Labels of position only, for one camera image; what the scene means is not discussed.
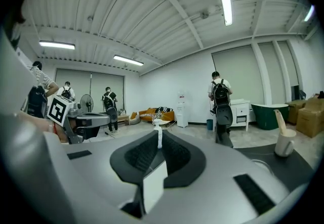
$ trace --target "cup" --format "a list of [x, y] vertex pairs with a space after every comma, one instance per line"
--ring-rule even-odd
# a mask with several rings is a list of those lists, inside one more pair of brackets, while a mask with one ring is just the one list
[[296, 132], [292, 129], [286, 129], [285, 135], [279, 133], [277, 144], [275, 145], [275, 153], [280, 157], [288, 157], [294, 150], [294, 141], [292, 138], [296, 136]]

